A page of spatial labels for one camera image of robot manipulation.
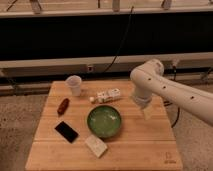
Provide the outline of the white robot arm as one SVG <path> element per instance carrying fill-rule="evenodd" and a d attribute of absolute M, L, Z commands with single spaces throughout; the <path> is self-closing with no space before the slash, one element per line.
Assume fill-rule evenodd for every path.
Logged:
<path fill-rule="evenodd" d="M 171 81 L 163 73 L 164 65 L 158 59 L 134 68 L 130 73 L 133 101 L 144 109 L 156 94 L 213 126 L 213 93 Z"/>

